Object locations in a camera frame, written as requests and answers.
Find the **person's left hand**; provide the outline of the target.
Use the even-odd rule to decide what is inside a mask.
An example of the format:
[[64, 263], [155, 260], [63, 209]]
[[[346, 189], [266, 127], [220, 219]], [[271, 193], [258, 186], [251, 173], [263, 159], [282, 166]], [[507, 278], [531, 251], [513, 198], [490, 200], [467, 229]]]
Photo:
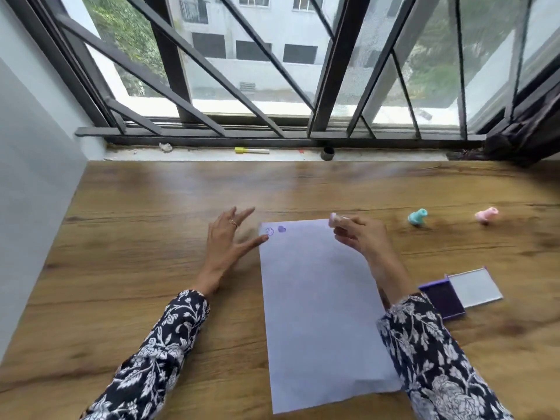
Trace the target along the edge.
[[208, 225], [206, 253], [202, 268], [195, 281], [195, 290], [211, 296], [226, 273], [245, 255], [236, 254], [235, 234], [242, 223], [254, 213], [252, 206], [243, 211], [232, 207], [223, 211]]

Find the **person's right hand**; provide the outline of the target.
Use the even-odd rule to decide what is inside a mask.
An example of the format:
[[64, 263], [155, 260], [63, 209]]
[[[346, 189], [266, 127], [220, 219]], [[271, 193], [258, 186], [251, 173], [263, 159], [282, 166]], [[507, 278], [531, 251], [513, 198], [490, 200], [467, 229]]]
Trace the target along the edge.
[[386, 226], [376, 219], [363, 220], [368, 226], [368, 233], [363, 238], [363, 250], [358, 253], [366, 260], [382, 291], [387, 296], [397, 294], [402, 279], [407, 277], [406, 269], [389, 238]]

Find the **person's right forearm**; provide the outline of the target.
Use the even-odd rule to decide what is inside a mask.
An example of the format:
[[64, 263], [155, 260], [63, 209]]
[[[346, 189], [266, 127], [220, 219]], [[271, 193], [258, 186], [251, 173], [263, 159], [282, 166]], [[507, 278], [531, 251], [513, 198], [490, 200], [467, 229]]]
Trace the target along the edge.
[[377, 329], [418, 420], [514, 420], [428, 296], [382, 270], [372, 275], [390, 301]]

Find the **person's left forearm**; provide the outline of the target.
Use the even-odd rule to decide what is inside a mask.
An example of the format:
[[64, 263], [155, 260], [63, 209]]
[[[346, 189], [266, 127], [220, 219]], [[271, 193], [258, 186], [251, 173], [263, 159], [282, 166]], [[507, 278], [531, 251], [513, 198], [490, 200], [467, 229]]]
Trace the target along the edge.
[[169, 302], [137, 352], [119, 366], [80, 420], [154, 420], [158, 416], [209, 315], [208, 297], [223, 276], [224, 272], [203, 271], [195, 289], [184, 290]]

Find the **white paper sheet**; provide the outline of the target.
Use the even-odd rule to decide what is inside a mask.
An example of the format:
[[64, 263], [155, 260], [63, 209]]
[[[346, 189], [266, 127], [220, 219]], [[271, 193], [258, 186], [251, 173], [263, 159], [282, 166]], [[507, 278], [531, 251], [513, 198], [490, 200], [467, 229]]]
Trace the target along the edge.
[[273, 414], [401, 391], [364, 257], [327, 219], [264, 222], [259, 234]]

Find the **purple ink pad case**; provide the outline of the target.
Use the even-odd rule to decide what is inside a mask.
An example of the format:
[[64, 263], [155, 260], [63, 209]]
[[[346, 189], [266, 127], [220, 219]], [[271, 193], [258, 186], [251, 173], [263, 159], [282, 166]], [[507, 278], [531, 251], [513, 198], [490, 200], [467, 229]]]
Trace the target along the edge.
[[445, 275], [438, 281], [419, 286], [444, 321], [466, 315], [466, 309], [503, 299], [488, 269], [482, 267]]

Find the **black window grille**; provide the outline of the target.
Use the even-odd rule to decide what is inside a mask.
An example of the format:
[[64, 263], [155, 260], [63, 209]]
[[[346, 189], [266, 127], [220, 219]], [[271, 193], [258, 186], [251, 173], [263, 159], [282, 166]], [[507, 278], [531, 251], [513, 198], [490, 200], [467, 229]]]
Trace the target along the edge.
[[0, 0], [119, 146], [470, 148], [560, 84], [560, 0]]

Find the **dark curtain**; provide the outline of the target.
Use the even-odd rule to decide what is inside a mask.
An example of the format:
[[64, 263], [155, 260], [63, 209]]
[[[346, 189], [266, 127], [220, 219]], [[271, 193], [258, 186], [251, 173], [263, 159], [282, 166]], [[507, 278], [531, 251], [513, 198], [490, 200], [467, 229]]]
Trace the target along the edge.
[[529, 167], [560, 155], [560, 70], [558, 82], [540, 98], [514, 111], [514, 119], [487, 134], [480, 148], [447, 152], [449, 161], [507, 161]]

